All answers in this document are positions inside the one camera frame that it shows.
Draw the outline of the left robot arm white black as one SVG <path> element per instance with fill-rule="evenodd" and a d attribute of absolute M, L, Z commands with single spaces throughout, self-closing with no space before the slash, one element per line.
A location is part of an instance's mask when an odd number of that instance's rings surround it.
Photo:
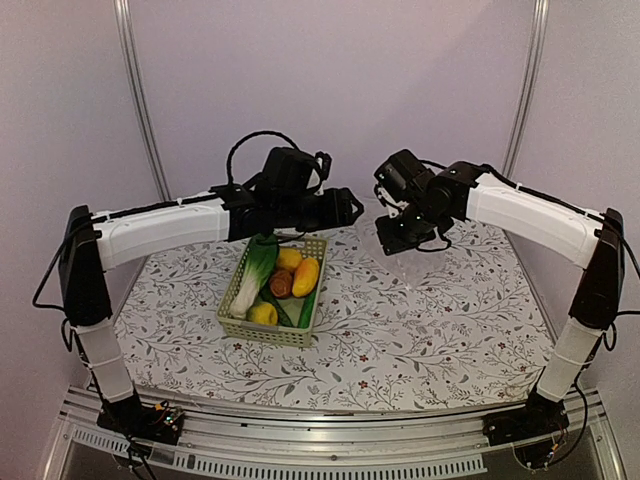
<path fill-rule="evenodd" d="M 363 212 L 348 188 L 260 198 L 240 185 L 128 210 L 74 208 L 47 270 L 59 275 L 62 302 L 56 308 L 77 333 L 87 367 L 111 404 L 111 419 L 128 434 L 149 423 L 113 330 L 105 272 L 190 244 L 235 242 L 282 228 L 311 233 L 351 226 Z"/>

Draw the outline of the pale green plastic basket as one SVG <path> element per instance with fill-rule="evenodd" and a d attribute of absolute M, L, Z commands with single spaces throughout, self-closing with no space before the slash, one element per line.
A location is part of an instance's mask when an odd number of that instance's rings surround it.
<path fill-rule="evenodd" d="M 222 297 L 222 300 L 218 306 L 216 315 L 225 333 L 231 337 L 263 341 L 263 342 L 268 342 L 268 343 L 277 344 L 277 345 L 308 347 L 311 345 L 311 334 L 314 326 L 316 309 L 319 302 L 319 293 L 323 283 L 323 276 L 324 276 L 324 270 L 326 265 L 327 241 L 322 238 L 317 238 L 313 236 L 305 236 L 303 238 L 292 237 L 292 236 L 276 237 L 276 238 L 277 238 L 279 249 L 295 248 L 300 251 L 300 253 L 303 256 L 303 259 L 312 257 L 319 262 L 320 273 L 319 273 L 318 281 L 315 286 L 315 288 L 318 288 L 318 290 L 317 290 L 316 301 L 314 305 L 314 312 L 313 312 L 313 317 L 311 319 L 310 326 L 307 329 L 300 329 L 298 327 L 298 320 L 299 320 L 300 312 L 301 312 L 305 297 L 296 298 L 293 295 L 291 295 L 289 298 L 286 298 L 286 299 L 278 299 L 282 308 L 291 318 L 291 321 L 294 324 L 293 327 L 284 327 L 278 324 L 276 326 L 258 325 L 248 321 L 247 315 L 245 319 L 236 319 L 231 317 L 229 313 L 229 306 L 239 289 L 247 246 L 245 247 L 242 253 L 238 266 L 236 267 L 236 270 L 232 276 L 232 279 L 225 291 L 224 296 Z M 271 275 L 276 270 L 277 268 L 275 265 L 275 268 L 272 270 Z M 266 286 L 269 287 L 269 279 L 267 283 L 264 285 L 264 287 Z M 258 293 L 258 296 L 253 305 L 258 304 L 260 302 L 264 302 L 264 301 L 260 299 L 259 293 Z"/>

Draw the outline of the floral patterned table mat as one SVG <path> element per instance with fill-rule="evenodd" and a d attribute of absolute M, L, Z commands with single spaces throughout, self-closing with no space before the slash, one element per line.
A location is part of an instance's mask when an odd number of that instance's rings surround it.
<path fill-rule="evenodd" d="M 553 344 L 506 236 L 455 226 L 445 266 L 416 289 L 381 267 L 353 228 L 326 233 L 312 344 L 225 334 L 217 307 L 244 244 L 148 259 L 115 330 L 134 381 L 188 396 L 305 409 L 418 410 L 519 401 Z"/>

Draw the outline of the yellow lemon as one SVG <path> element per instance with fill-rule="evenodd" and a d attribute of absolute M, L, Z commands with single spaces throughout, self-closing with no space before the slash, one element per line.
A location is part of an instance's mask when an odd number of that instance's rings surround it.
<path fill-rule="evenodd" d="M 276 268 L 294 273 L 303 261 L 303 256 L 298 249 L 280 248 L 276 261 Z"/>

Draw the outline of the clear zip top bag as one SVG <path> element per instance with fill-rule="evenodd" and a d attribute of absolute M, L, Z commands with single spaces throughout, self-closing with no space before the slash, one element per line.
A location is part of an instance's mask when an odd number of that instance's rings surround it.
<path fill-rule="evenodd" d="M 445 252 L 423 253 L 409 250 L 386 256 L 371 222 L 358 225 L 356 231 L 364 250 L 410 289 L 416 289 L 426 281 L 428 274 L 435 273 L 445 266 Z"/>

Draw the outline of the orange yellow mango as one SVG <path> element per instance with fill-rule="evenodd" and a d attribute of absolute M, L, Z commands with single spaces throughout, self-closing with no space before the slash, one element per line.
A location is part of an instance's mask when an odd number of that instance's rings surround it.
<path fill-rule="evenodd" d="M 292 295 L 296 298 L 309 295 L 316 286 L 319 273 L 320 265 L 315 258 L 303 259 L 294 272 Z"/>

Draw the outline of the light green cucumber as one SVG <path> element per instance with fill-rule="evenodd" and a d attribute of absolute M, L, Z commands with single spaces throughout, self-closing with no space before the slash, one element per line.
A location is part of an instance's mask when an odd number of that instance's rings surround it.
<path fill-rule="evenodd" d="M 318 288 L 315 288 L 305 297 L 298 320 L 298 327 L 300 329 L 307 329 L 310 326 L 314 312 L 317 290 Z"/>

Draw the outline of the left aluminium frame post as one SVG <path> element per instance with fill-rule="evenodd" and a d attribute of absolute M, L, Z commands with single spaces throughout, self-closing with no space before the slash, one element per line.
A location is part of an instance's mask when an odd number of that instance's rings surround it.
<path fill-rule="evenodd" d="M 163 201 L 171 199 L 169 184 L 162 164 L 156 137 L 152 125 L 144 84 L 142 69 L 138 59 L 131 15 L 130 2 L 115 0 L 115 20 L 119 34 L 126 75 L 131 91 L 134 113 L 138 123 L 147 162 L 151 171 L 157 194 Z"/>

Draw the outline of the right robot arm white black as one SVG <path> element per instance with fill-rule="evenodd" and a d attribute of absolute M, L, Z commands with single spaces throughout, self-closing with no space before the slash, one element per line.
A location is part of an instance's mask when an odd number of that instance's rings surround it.
<path fill-rule="evenodd" d="M 402 150 L 374 173 L 375 193 L 388 209 L 375 222 L 385 255 L 416 250 L 446 236 L 454 222 L 500 228 L 546 247 L 583 271 L 569 318 L 531 394 L 517 415 L 517 427 L 537 436 L 556 417 L 560 402 L 618 313 L 624 281 L 621 215 L 583 209 L 514 183 L 493 167 L 458 161 L 434 173 Z"/>

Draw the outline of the aluminium frame post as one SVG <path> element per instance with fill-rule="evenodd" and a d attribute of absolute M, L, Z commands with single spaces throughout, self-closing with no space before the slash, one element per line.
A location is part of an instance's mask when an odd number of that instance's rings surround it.
<path fill-rule="evenodd" d="M 533 104 L 535 87 L 544 51 L 549 16 L 549 4 L 549 0 L 536 0 L 533 3 L 531 32 L 525 61 L 524 76 L 502 166 L 502 174 L 507 178 L 510 178 L 514 173 L 519 151 L 525 135 L 528 116 Z"/>
<path fill-rule="evenodd" d="M 156 137 L 152 125 L 144 84 L 142 69 L 138 59 L 131 15 L 130 2 L 115 0 L 115 20 L 119 34 L 126 75 L 131 91 L 134 113 L 138 123 L 147 162 L 151 171 L 157 194 L 163 201 L 171 199 L 169 184 L 162 164 Z"/>

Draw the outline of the brown shiitake mushroom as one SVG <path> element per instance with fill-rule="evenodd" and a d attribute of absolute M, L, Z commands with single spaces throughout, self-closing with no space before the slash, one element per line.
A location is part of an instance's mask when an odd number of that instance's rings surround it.
<path fill-rule="evenodd" d="M 293 275 L 285 269 L 277 269 L 269 279 L 271 294 L 277 299 L 286 299 L 292 295 Z"/>

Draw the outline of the aluminium front rail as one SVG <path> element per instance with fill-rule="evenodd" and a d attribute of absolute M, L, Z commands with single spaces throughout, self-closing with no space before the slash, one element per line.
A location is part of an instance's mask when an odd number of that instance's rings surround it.
<path fill-rule="evenodd" d="M 266 407 L 142 389 L 146 403 L 184 409 L 176 445 L 128 442 L 97 424 L 96 393 L 70 388 L 54 420 L 40 479 L 628 479 L 596 390 L 570 394 L 570 427 L 552 466 L 518 461 L 525 443 L 491 445 L 489 407 L 325 411 Z"/>

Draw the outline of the dark green cucumber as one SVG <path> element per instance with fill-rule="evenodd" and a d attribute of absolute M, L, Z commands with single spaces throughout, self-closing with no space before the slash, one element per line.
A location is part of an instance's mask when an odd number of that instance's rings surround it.
<path fill-rule="evenodd" d="M 268 286 L 264 287 L 259 292 L 259 297 L 262 301 L 271 304 L 277 313 L 277 324 L 284 327 L 293 327 L 294 324 L 291 321 L 289 315 L 282 308 L 279 300 L 271 293 Z"/>

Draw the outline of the green white bok choy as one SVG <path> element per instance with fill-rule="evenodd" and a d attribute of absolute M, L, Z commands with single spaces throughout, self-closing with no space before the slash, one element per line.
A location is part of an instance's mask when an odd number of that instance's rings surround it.
<path fill-rule="evenodd" d="M 239 289 L 229 306 L 232 318 L 246 318 L 249 308 L 275 268 L 278 254 L 279 246 L 274 234 L 257 234 L 250 239 Z"/>

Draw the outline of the right aluminium frame post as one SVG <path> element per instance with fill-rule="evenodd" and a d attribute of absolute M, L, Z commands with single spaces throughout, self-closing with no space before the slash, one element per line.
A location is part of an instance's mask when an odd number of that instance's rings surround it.
<path fill-rule="evenodd" d="M 536 0 L 533 3 L 531 32 L 525 61 L 524 76 L 502 166 L 502 174 L 507 178 L 510 178 L 514 173 L 519 151 L 525 135 L 528 116 L 533 104 L 535 87 L 544 51 L 549 16 L 549 4 L 549 0 Z"/>

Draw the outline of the yellow green pear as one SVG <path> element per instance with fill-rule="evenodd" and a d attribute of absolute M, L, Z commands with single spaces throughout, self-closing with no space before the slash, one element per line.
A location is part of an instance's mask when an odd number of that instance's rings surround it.
<path fill-rule="evenodd" d="M 269 302 L 255 304 L 247 312 L 247 320 L 258 325 L 276 326 L 278 319 L 275 306 Z"/>

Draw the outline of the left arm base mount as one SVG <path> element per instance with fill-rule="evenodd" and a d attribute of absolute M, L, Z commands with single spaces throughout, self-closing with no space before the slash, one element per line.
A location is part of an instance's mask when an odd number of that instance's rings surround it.
<path fill-rule="evenodd" d="M 167 445 L 177 445 L 184 425 L 184 410 L 162 401 L 157 409 L 142 403 L 136 388 L 123 400 L 109 401 L 103 395 L 100 384 L 94 386 L 101 400 L 97 425 L 125 437 L 149 440 Z"/>

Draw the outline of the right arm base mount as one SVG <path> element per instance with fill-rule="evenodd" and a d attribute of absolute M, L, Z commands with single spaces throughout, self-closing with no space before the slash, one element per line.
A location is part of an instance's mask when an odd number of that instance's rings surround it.
<path fill-rule="evenodd" d="M 516 460 L 531 470 L 548 467 L 566 440 L 569 419 L 564 402 L 553 402 L 534 389 L 521 407 L 482 418 L 482 433 L 490 446 L 522 442 Z"/>

